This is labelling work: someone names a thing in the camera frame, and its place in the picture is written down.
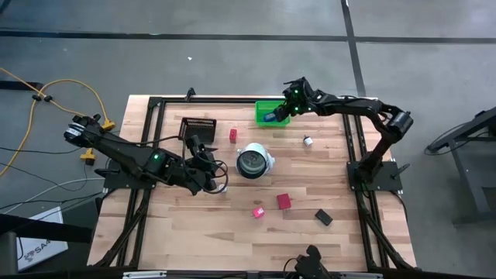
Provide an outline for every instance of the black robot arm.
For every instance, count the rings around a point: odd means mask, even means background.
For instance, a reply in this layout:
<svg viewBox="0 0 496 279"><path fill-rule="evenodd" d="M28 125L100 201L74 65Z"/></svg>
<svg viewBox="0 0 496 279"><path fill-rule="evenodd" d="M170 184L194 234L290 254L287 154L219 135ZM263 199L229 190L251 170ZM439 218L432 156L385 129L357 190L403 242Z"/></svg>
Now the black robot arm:
<svg viewBox="0 0 496 279"><path fill-rule="evenodd" d="M319 89L313 90L305 78L290 81L289 87L283 91L286 98L273 114L266 115L266 120L276 119L278 122L288 116L296 116L314 112L319 116L336 113L366 116L381 134L381 140L374 150L368 152L359 162L357 170L360 178L372 182L381 168L383 155L392 144L397 143L413 124L410 112L387 105L377 99L356 98L353 96L337 97Z"/></svg>
<svg viewBox="0 0 496 279"><path fill-rule="evenodd" d="M181 186L189 189L193 195L202 189L216 189L213 178L219 167L212 153L205 150L197 136L186 140L193 157L183 162L181 156L163 148L138 146L105 131L98 124L99 118L100 115L94 118L75 116L64 133L65 140L75 146L95 148L137 180ZM105 176L104 171L98 174Z"/></svg>

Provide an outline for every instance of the black basket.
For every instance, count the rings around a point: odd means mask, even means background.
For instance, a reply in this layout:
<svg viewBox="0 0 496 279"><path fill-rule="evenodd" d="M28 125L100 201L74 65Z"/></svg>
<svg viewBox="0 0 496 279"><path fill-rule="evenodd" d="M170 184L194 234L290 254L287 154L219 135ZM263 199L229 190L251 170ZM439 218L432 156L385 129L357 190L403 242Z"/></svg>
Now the black basket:
<svg viewBox="0 0 496 279"><path fill-rule="evenodd" d="M210 144L214 142L216 119L194 119L183 117L179 136L185 140L197 135L201 143Z"/></svg>

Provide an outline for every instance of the wooden table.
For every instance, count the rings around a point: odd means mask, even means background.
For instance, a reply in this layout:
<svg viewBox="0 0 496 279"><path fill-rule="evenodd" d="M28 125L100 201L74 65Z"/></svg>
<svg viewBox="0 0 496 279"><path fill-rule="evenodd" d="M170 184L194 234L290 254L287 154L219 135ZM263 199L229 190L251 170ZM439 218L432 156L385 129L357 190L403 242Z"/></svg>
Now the wooden table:
<svg viewBox="0 0 496 279"><path fill-rule="evenodd" d="M149 96L131 95L120 136L140 141ZM165 270L282 270L284 263L316 245L328 270L366 270L354 194L347 185L349 160L341 115L301 115L283 129L262 129L254 122L253 104L167 104L161 137L177 135L183 117L217 119L215 158L229 166L225 194L191 193L184 188L157 185L146 219L140 269ZM229 130L238 130L237 143ZM155 127L151 126L150 139ZM380 135L363 119L367 146ZM303 136L314 143L304 147ZM249 180L237 174L236 150L261 143L276 158L268 175ZM160 146L181 153L173 139ZM288 193L291 208L279 210L276 195ZM89 264L100 260L121 233L129 190L115 191L105 199L91 247ZM415 265L405 214L388 192L378 192L384 233L398 252ZM262 206L265 216L255 219L252 210ZM324 226L314 214L323 208L334 221ZM379 263L373 233L374 259ZM129 242L131 257L134 242Z"/></svg>

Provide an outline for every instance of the green basket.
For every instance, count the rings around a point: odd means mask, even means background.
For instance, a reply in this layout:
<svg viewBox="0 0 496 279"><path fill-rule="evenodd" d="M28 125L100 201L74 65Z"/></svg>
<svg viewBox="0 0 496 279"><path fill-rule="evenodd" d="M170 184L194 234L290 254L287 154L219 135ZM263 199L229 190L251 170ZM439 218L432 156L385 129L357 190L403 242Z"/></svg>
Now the green basket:
<svg viewBox="0 0 496 279"><path fill-rule="evenodd" d="M284 101L257 101L255 102L255 122L260 127L284 127L289 124L289 117L282 122L265 122L264 115L272 112L278 105Z"/></svg>

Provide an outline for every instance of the red cube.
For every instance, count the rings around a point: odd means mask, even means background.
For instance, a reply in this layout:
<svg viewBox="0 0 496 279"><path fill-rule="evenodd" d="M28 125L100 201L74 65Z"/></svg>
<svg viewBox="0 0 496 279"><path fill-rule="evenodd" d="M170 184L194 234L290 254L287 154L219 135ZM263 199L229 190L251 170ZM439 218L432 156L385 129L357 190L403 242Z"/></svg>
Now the red cube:
<svg viewBox="0 0 496 279"><path fill-rule="evenodd" d="M238 131L236 131L236 129L231 129L231 132L229 133L229 140L231 141L231 143L236 143L237 133Z"/></svg>
<svg viewBox="0 0 496 279"><path fill-rule="evenodd" d="M288 194L282 194L277 196L277 203L279 204L279 209L286 209L291 207L291 200Z"/></svg>
<svg viewBox="0 0 496 279"><path fill-rule="evenodd" d="M255 216L255 218L256 218L256 219L258 219L258 218L260 218L260 217L264 216L264 214L265 214L265 211L264 211L264 209L263 209L263 208L261 208L261 207L259 207L259 208L255 208L255 209L253 210L253 215Z"/></svg>

